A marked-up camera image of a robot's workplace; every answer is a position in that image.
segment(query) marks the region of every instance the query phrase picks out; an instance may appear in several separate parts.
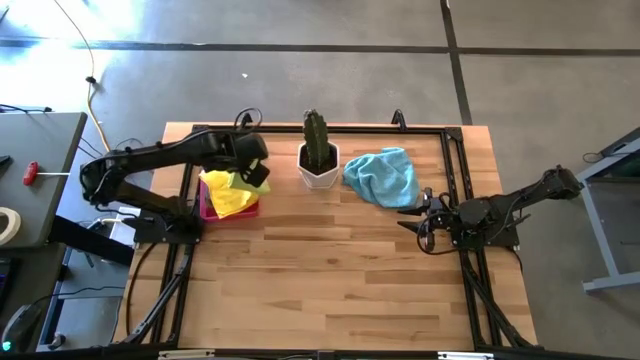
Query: wooden table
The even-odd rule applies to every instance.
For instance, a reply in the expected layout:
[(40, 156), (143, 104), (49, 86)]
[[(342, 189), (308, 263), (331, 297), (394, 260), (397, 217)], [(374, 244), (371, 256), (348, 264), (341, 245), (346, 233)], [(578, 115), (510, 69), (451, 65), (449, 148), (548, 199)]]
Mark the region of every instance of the wooden table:
[[(168, 123), (163, 142), (183, 138), (193, 125)], [(462, 130), (475, 195), (500, 193), (488, 128)], [(418, 218), (366, 203), (341, 181), (328, 191), (308, 190), (296, 169), (302, 135), (263, 136), (272, 193), (260, 199), (259, 217), (206, 227), (195, 251), (179, 346), (471, 349), (458, 255), (421, 253), (415, 235), (396, 224)], [(330, 139), (340, 145), (342, 166), (383, 147), (403, 147), (421, 187), (447, 191), (436, 136), (331, 134)], [(177, 195), (182, 172), (183, 166), (156, 170), (151, 190)], [(449, 246), (446, 236), (438, 234), (436, 249)], [(132, 296), (132, 328), (158, 296), (166, 253), (167, 246), (158, 245), (142, 264)], [(535, 343), (516, 258), (504, 249), (487, 248), (486, 253), (496, 302)], [(482, 306), (478, 311), (488, 339), (486, 312)], [(125, 336), (124, 314), (122, 306), (114, 341)], [(172, 314), (170, 304), (165, 334)]]

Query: white cable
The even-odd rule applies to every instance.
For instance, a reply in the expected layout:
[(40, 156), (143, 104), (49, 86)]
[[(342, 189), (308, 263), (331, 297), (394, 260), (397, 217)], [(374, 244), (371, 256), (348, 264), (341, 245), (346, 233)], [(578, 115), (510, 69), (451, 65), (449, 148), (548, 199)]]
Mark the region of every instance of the white cable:
[(101, 223), (105, 224), (105, 223), (118, 223), (118, 222), (122, 222), (122, 219), (101, 219), (100, 220)]
[[(67, 14), (67, 12), (64, 10), (62, 5), (60, 5), (58, 0), (53, 0), (53, 2), (55, 2), (56, 5), (58, 5), (62, 13), (67, 17), (67, 19), (69, 19), (73, 27), (76, 28), (76, 30), (78, 31), (78, 34), (80, 34), (80, 37), (82, 37), (82, 41), (84, 41), (84, 44), (87, 46), (87, 50), (89, 50), (89, 56), (91, 56), (91, 79), (93, 79), (93, 81), (95, 82), (96, 65), (95, 65), (95, 60), (93, 58), (93, 51), (91, 50), (91, 46), (89, 46), (89, 42), (84, 37), (84, 34), (82, 33), (82, 31), (80, 31), (80, 28), (78, 27), (78, 25), (76, 25), (73, 19), (71, 19), (71, 16), (69, 16), (69, 14)], [(87, 90), (87, 108), (89, 109), (89, 117), (91, 117), (91, 120), (93, 120), (93, 124), (96, 126), (96, 129), (98, 130), (98, 134), (100, 134), (100, 140), (102, 140), (102, 144), (104, 145), (104, 148), (107, 149), (107, 151), (111, 151), (111, 148), (109, 147), (109, 143), (107, 142), (107, 138), (104, 136), (104, 132), (102, 131), (102, 126), (100, 126), (100, 123), (98, 122), (98, 120), (96, 120), (96, 115), (93, 113), (93, 109), (91, 108), (91, 100), (93, 99), (93, 94), (95, 94), (95, 92), (93, 94), (91, 93), (92, 87), (93, 87), (93, 84), (89, 82), (89, 89)]]

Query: white pot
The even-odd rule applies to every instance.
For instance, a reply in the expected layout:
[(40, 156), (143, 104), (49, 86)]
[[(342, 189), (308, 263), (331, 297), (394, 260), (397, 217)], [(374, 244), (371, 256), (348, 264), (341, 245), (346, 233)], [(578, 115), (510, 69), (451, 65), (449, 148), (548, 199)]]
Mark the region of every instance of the white pot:
[(340, 147), (331, 141), (329, 141), (329, 145), (336, 150), (336, 167), (320, 175), (316, 175), (300, 166), (300, 152), (304, 143), (298, 146), (298, 171), (300, 171), (300, 175), (302, 175), (302, 179), (309, 189), (328, 189), (338, 177), (338, 172), (340, 171)]

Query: yellow cloth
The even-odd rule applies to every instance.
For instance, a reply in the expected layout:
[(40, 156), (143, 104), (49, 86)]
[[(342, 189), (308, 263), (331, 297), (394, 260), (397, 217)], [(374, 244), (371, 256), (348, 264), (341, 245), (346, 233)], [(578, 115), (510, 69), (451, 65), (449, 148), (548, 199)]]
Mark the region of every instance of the yellow cloth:
[(258, 201), (250, 191), (231, 189), (231, 174), (226, 171), (201, 172), (200, 179), (209, 188), (209, 197), (220, 219), (237, 214)]

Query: blue cloth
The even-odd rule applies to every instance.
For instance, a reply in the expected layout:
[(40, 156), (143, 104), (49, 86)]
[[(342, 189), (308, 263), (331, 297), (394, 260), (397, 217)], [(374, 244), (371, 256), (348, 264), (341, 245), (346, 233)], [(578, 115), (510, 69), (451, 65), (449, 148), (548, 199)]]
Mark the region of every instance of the blue cloth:
[(342, 182), (364, 200), (382, 207), (412, 206), (420, 193), (413, 164), (402, 148), (384, 148), (381, 154), (349, 161)]

